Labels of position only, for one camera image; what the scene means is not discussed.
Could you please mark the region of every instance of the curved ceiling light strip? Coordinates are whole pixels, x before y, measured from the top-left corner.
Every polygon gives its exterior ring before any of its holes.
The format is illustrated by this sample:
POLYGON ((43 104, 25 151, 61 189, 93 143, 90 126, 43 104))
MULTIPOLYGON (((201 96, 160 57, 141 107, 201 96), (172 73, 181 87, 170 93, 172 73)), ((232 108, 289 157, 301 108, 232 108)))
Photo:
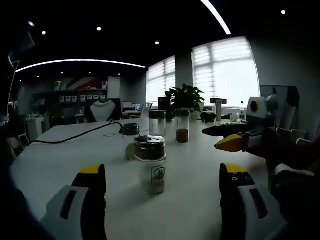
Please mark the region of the curved ceiling light strip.
POLYGON ((23 70, 30 69, 30 68, 37 67, 37 66, 41 66, 41 65, 64 63, 64 62, 98 62, 98 63, 109 63, 109 64, 122 64, 122 65, 128 65, 128 66, 143 68, 143 69, 146 68, 145 66, 126 63, 126 62, 121 62, 121 61, 108 61, 108 60, 98 60, 98 59, 65 59, 65 60, 55 60, 55 61, 40 62, 40 63, 37 63, 37 64, 33 64, 33 65, 30 65, 30 66, 26 66, 26 67, 20 68, 15 72, 18 73, 18 72, 21 72, 23 70))
POLYGON ((200 0, 207 9, 209 9, 209 11, 213 14, 213 16, 217 19, 217 21, 220 23, 221 27, 223 28, 223 30, 225 31, 225 33, 227 35, 230 35, 231 32, 227 26, 227 24, 225 23, 225 21, 222 19, 221 15, 219 14, 219 12, 216 10, 216 8, 212 5, 212 3, 209 0, 200 0))

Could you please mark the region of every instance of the window blind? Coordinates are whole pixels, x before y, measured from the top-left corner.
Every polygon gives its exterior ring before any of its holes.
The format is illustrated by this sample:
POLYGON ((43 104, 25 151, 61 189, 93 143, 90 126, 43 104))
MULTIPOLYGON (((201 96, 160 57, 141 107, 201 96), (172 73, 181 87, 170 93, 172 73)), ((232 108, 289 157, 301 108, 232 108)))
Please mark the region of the window blind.
POLYGON ((227 99, 223 107, 247 107, 250 97, 260 95, 255 60, 245 37, 195 47, 193 71, 193 85, 204 92, 207 106, 210 98, 222 98, 227 99))
POLYGON ((158 106, 158 98, 176 86, 176 60, 169 57, 151 67, 146 75, 146 102, 158 106))

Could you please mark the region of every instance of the black ceiling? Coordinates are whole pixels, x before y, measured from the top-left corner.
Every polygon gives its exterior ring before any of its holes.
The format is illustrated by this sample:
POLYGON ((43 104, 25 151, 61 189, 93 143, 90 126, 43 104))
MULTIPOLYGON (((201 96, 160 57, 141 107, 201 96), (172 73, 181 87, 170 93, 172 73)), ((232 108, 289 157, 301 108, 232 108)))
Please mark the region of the black ceiling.
MULTIPOLYGON (((286 1, 210 0, 231 35, 200 0, 79 1, 57 4, 26 4, 21 10, 36 46, 21 57, 19 68, 63 59, 100 59, 149 67, 167 57, 204 43, 235 36, 283 35, 299 22, 306 28, 313 6, 286 1)), ((30 68, 23 75, 52 75, 60 72, 141 71, 131 66, 104 63, 59 63, 30 68)))

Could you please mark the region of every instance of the green leaves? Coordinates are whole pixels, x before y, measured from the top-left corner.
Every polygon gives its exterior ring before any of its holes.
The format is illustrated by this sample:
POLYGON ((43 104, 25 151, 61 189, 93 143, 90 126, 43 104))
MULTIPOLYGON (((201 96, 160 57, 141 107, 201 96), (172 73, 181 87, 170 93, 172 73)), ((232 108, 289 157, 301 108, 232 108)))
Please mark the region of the green leaves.
POLYGON ((179 87, 170 87, 169 91, 165 92, 165 96, 172 103, 171 108, 174 110, 180 108, 193 108, 195 111, 200 112, 199 103, 205 99, 200 96, 204 92, 197 87, 189 86, 186 84, 179 87))

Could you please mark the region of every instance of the black cable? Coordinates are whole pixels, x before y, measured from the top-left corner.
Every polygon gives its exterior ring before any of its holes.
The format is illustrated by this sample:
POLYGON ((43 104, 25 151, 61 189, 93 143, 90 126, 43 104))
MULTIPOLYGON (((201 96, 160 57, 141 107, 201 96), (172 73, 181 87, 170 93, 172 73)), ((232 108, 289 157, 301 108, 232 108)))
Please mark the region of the black cable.
POLYGON ((70 138, 65 139, 65 140, 61 140, 61 141, 39 141, 39 140, 34 140, 34 141, 32 141, 31 143, 62 144, 62 143, 64 143, 64 142, 70 141, 70 140, 72 140, 72 139, 79 138, 79 137, 81 137, 81 136, 83 136, 83 135, 85 135, 85 134, 88 134, 88 133, 91 133, 91 132, 93 132, 93 131, 102 129, 102 128, 104 128, 104 127, 108 127, 108 126, 113 125, 113 124, 119 124, 119 125, 120 125, 121 128, 120 128, 120 130, 119 130, 119 134, 122 134, 122 133, 123 133, 123 126, 122 126, 122 124, 121 124, 120 122, 112 122, 112 123, 108 123, 108 124, 106 124, 106 125, 99 126, 99 127, 97 127, 97 128, 91 129, 91 130, 86 131, 86 132, 84 132, 84 133, 81 133, 81 134, 79 134, 79 135, 77 135, 77 136, 70 137, 70 138))

